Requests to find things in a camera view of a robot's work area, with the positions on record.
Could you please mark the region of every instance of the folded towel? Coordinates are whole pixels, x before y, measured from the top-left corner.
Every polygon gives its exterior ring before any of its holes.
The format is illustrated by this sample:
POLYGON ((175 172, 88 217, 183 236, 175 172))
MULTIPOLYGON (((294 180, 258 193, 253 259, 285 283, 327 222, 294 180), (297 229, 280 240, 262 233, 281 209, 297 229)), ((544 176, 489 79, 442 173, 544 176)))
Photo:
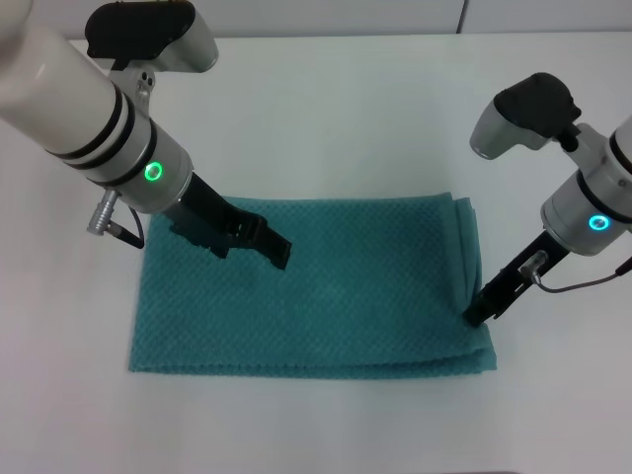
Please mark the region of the folded towel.
POLYGON ((154 217, 130 370, 411 378, 496 368, 487 327, 461 317, 481 284, 468 199, 231 201, 292 242, 287 269, 252 250, 219 260, 154 217))

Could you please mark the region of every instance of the green led ring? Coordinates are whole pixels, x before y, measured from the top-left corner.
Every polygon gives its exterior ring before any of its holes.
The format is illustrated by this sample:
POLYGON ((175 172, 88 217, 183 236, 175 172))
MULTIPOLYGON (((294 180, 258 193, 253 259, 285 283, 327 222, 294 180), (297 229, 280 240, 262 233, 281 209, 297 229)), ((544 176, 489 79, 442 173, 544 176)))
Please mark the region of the green led ring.
POLYGON ((145 180, 156 181, 162 176, 162 165, 157 161, 153 161, 145 166, 145 180))

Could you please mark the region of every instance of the black stripe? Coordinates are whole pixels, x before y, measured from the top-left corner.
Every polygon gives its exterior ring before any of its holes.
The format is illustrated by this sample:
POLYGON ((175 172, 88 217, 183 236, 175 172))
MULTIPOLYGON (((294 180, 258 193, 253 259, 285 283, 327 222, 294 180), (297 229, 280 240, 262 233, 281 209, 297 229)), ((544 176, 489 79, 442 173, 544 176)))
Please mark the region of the black stripe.
POLYGON ((129 65, 129 59, 115 59, 114 64, 112 65, 113 71, 123 71, 129 65))
POLYGON ((115 93, 116 93, 115 108, 112 111, 112 115, 110 116, 108 123, 106 123, 106 126, 104 127, 104 129, 101 130, 101 132, 95 137, 95 139, 92 140, 83 148, 79 148, 78 150, 73 151, 71 153, 50 153, 50 152, 48 153, 56 156, 57 158, 61 158, 62 160, 76 160, 78 158, 86 156, 89 153, 92 153, 97 148, 99 148, 103 144, 104 141, 106 141, 106 139, 111 135, 112 131, 115 129, 115 126, 117 126, 117 123, 119 122, 119 119, 120 119, 120 113, 122 112, 122 92, 120 91, 120 89, 117 87, 116 84, 113 84, 113 85, 115 86, 115 93))
POLYGON ((125 145, 125 143, 129 139, 131 131, 134 128, 134 123, 136 122, 136 110, 134 109, 134 104, 131 102, 131 99, 127 96, 127 94, 125 94, 125 99, 127 100, 128 110, 127 121, 125 122, 125 126, 122 128, 122 132, 120 133, 114 144, 101 155, 90 161, 77 164, 66 163, 66 165, 74 168, 75 170, 91 170, 109 162, 117 153, 120 152, 122 146, 125 145))
POLYGON ((151 137, 149 138, 149 144, 147 145, 145 152, 142 154, 136 164, 120 178, 116 178, 115 180, 111 181, 93 181, 95 185, 99 185, 104 188, 113 188, 115 186, 120 186, 133 179, 138 173, 145 169, 145 166, 147 166, 151 158, 154 156, 154 151, 156 151, 156 142, 158 141, 158 132, 156 131, 156 124, 154 123, 154 120, 150 119, 149 123, 151 124, 151 137))
POLYGON ((470 6, 470 0, 463 0, 463 8, 461 8, 461 15, 458 19, 458 25, 456 26, 456 33, 460 35, 463 33, 463 24, 465 23, 465 17, 470 6))
POLYGON ((594 208, 597 209, 599 212, 623 224, 632 224, 632 218, 626 217, 625 215, 619 214, 617 211, 612 210, 593 194, 589 186, 586 184, 586 180, 584 179, 584 175, 581 171, 577 172, 577 184, 580 186, 580 191, 584 193, 586 199, 588 199, 589 202, 594 206, 594 208))
POLYGON ((616 138, 614 137, 614 133, 610 135, 610 149, 612 150, 612 154, 617 159, 617 161, 621 163, 621 166, 625 168, 628 173, 632 174, 632 163, 630 163, 630 160, 628 160, 628 158, 625 156, 625 153, 621 151, 621 148, 619 147, 619 144, 616 142, 616 138))

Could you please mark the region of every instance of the white wall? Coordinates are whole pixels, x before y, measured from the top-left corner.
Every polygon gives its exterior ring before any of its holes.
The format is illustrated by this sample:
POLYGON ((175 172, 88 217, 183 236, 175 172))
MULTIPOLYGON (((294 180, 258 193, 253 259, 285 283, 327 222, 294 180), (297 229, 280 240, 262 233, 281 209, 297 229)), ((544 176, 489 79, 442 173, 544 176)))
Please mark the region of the white wall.
POLYGON ((632 30, 632 0, 470 0, 463 33, 632 30))
MULTIPOLYGON (((35 0, 34 21, 69 38, 104 0, 35 0)), ((218 37, 454 33, 463 0, 194 0, 218 37)))

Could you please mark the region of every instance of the cable connector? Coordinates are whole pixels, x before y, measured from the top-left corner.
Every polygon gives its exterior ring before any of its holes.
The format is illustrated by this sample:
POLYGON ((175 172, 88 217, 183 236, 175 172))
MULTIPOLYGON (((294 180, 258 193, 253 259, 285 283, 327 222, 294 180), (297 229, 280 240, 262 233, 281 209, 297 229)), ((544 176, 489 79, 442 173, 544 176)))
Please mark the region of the cable connector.
POLYGON ((541 290, 552 294, 565 293, 574 289, 588 288, 590 286, 597 286, 598 284, 608 283, 609 281, 613 281, 618 277, 623 277, 625 274, 632 271, 632 258, 630 258, 618 269, 616 269, 614 274, 605 278, 596 279, 594 281, 587 281, 586 283, 572 284, 563 288, 549 288, 548 286, 542 284, 542 279, 540 277, 540 273, 538 272, 539 268, 546 263, 547 258, 548 256, 546 255, 546 252, 538 251, 531 258, 529 258, 529 260, 527 260, 522 267, 520 267, 519 272, 523 277, 528 278, 541 290))
POLYGON ((112 214, 115 211, 115 204, 119 196, 120 193, 114 190, 106 190, 104 192, 101 202, 97 204, 97 208, 90 218, 87 230, 94 235, 103 235, 108 232, 122 242, 136 247, 137 249, 142 249, 145 246, 145 235, 142 231, 142 224, 140 223, 138 213, 134 209, 129 207, 129 211, 138 228, 138 236, 135 236, 112 220, 112 214))

